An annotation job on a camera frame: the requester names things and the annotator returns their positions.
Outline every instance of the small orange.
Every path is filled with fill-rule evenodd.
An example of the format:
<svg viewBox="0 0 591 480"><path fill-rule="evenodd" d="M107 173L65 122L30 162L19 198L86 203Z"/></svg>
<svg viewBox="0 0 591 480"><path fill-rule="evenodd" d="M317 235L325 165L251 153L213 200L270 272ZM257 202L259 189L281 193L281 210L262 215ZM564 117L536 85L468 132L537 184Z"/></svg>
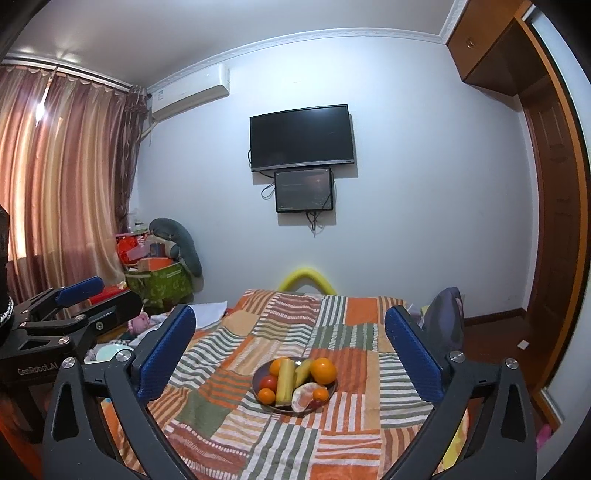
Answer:
<svg viewBox="0 0 591 480"><path fill-rule="evenodd" d="M269 373L271 375L275 375L276 377L279 377L279 368L281 367L281 360L283 360L284 358L287 358L287 357L281 356L281 357L273 360L273 363L269 366Z"/></svg>
<svg viewBox="0 0 591 480"><path fill-rule="evenodd" d="M325 388L316 388L312 392L312 398L314 400L327 401L329 399L329 391Z"/></svg>
<svg viewBox="0 0 591 480"><path fill-rule="evenodd" d="M275 401L275 392L270 388L262 388L257 395L262 404L271 405Z"/></svg>

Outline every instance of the tomato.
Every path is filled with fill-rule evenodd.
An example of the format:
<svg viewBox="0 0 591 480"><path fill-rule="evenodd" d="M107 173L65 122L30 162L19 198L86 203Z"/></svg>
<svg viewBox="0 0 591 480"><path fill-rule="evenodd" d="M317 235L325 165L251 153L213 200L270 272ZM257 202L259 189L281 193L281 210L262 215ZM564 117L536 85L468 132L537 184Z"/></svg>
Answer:
<svg viewBox="0 0 591 480"><path fill-rule="evenodd" d="M312 400L310 403L308 403L308 408L316 410L317 408L320 408L322 405L324 405L324 402L322 400Z"/></svg>
<svg viewBox="0 0 591 480"><path fill-rule="evenodd" d="M269 390L273 390L273 392L277 391L277 377L273 375L267 375L266 377L261 378L259 382L259 390L262 388L268 388Z"/></svg>

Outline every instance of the ceiling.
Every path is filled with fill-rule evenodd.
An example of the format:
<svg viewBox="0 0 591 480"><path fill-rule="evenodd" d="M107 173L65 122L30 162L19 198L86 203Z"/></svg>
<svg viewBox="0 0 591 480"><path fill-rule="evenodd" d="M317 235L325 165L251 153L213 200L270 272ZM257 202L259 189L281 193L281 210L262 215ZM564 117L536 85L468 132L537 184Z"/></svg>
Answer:
<svg viewBox="0 0 591 480"><path fill-rule="evenodd" d="M353 27L439 35L461 1L51 0L11 53L149 86L211 56L282 35Z"/></svg>

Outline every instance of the orange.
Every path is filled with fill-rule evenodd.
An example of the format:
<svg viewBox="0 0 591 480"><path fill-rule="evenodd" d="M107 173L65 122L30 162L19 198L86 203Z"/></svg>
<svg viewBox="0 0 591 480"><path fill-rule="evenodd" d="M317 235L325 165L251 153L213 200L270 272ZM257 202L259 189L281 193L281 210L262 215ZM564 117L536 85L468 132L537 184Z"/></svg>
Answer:
<svg viewBox="0 0 591 480"><path fill-rule="evenodd" d="M325 388L316 388L312 392L312 398L314 400L327 401L329 399L329 391Z"/></svg>
<svg viewBox="0 0 591 480"><path fill-rule="evenodd" d="M259 390L258 399L262 404L271 405L275 401L275 392L270 388Z"/></svg>
<svg viewBox="0 0 591 480"><path fill-rule="evenodd" d="M271 375L275 375L276 377L279 377L279 368L281 367L281 360L283 360L284 358L287 358L287 357L281 356L281 357L277 358L276 360L273 360L273 363L269 367L269 373Z"/></svg>
<svg viewBox="0 0 591 480"><path fill-rule="evenodd" d="M314 381L320 385L328 385L336 380L336 367L327 358L317 358L310 366Z"/></svg>

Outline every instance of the gray pillow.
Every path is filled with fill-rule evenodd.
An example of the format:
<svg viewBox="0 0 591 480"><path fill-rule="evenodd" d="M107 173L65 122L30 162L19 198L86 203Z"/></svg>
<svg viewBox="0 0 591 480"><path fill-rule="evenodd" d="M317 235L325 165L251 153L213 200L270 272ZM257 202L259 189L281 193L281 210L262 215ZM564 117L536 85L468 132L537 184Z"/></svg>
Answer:
<svg viewBox="0 0 591 480"><path fill-rule="evenodd" d="M201 277L203 274L201 262L195 250L193 238L185 227L170 218L156 218L150 223L150 231L160 238L176 243L178 248L170 249L170 257L183 260L194 277Z"/></svg>
<svg viewBox="0 0 591 480"><path fill-rule="evenodd" d="M423 331L430 345L448 352L463 350L464 308L457 287L446 288L433 299L425 314Z"/></svg>

